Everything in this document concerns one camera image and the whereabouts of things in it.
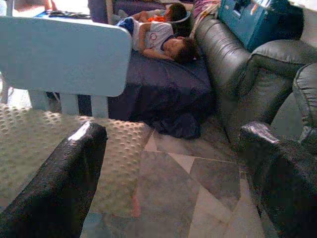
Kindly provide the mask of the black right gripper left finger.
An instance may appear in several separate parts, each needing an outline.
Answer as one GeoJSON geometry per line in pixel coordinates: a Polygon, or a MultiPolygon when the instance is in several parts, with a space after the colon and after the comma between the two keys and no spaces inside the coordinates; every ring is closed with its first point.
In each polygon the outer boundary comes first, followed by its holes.
{"type": "Polygon", "coordinates": [[[64,138],[0,213],[0,238],[80,238],[106,143],[106,128],[89,121],[64,138]]]}

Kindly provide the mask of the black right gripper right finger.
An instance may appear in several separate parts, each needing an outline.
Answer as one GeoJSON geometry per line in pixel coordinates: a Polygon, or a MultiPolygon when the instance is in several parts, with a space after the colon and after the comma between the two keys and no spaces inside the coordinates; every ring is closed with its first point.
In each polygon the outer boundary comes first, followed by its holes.
{"type": "Polygon", "coordinates": [[[240,128],[251,183],[279,238],[317,238],[317,157],[270,126],[240,128]]]}

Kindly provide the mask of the white dotted pillow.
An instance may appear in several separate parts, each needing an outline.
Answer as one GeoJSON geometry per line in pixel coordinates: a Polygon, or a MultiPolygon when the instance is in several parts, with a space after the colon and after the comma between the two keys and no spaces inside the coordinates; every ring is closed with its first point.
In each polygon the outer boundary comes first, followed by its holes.
{"type": "Polygon", "coordinates": [[[90,212],[136,215],[141,153],[151,130],[141,122],[70,116],[0,104],[0,207],[27,185],[55,147],[86,121],[106,128],[107,142],[90,212]]]}

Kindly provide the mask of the grey-green leather sofa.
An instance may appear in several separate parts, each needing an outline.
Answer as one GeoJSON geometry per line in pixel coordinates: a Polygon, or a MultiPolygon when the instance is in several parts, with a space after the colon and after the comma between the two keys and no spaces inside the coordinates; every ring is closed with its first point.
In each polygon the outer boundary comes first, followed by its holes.
{"type": "Polygon", "coordinates": [[[205,17],[195,31],[216,97],[216,109],[233,149],[240,128],[271,124],[292,91],[297,71],[317,62],[317,47],[301,40],[274,40],[247,51],[220,20],[205,17]]]}

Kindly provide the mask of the light blue wooden chair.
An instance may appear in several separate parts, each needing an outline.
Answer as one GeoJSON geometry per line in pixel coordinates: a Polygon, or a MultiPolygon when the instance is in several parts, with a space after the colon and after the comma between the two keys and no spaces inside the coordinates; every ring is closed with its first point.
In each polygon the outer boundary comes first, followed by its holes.
{"type": "Polygon", "coordinates": [[[48,92],[64,114],[79,114],[78,96],[91,97],[92,115],[108,117],[108,99],[122,94],[131,55],[127,30],[100,23],[0,16],[0,72],[47,110],[48,92]]]}

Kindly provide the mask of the navy blue mattress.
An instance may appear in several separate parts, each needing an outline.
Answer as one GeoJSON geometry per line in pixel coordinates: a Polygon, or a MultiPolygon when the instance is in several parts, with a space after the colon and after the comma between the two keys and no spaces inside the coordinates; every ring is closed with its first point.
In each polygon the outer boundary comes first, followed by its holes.
{"type": "Polygon", "coordinates": [[[144,122],[160,134],[196,139],[214,97],[203,58],[181,65],[132,51],[123,93],[108,99],[110,119],[144,122]]]}

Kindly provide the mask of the teal box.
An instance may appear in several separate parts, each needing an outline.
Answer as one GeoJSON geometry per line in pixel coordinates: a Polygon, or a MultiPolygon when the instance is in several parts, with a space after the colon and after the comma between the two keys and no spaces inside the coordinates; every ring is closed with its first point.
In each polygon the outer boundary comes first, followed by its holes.
{"type": "Polygon", "coordinates": [[[272,4],[273,0],[221,0],[218,16],[244,47],[253,51],[281,38],[281,15],[271,8],[272,4]]]}

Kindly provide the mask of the sleeping child in white shirt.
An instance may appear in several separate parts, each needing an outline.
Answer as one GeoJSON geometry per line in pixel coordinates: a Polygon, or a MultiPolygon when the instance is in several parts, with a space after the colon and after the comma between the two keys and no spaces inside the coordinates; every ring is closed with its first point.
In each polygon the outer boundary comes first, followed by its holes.
{"type": "Polygon", "coordinates": [[[146,57],[177,63],[188,63],[196,58],[197,47],[194,40],[188,37],[175,37],[169,23],[142,23],[133,17],[126,17],[116,26],[129,32],[132,37],[132,50],[146,57]]]}

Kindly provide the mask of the purple patterned cloth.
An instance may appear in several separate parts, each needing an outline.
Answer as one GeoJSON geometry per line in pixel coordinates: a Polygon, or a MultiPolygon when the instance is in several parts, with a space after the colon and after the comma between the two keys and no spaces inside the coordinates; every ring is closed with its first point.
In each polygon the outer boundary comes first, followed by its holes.
{"type": "Polygon", "coordinates": [[[197,18],[201,12],[206,10],[212,4],[221,4],[221,0],[194,0],[193,16],[197,18]]]}

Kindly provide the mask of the dark-haired lying child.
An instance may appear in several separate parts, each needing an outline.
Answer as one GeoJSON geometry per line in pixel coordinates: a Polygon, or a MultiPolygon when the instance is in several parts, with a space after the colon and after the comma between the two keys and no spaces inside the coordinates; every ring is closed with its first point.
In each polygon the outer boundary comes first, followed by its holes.
{"type": "Polygon", "coordinates": [[[132,15],[132,17],[143,23],[147,22],[175,22],[182,20],[187,15],[186,8],[181,3],[174,3],[166,10],[156,9],[150,11],[141,11],[132,15]]]}

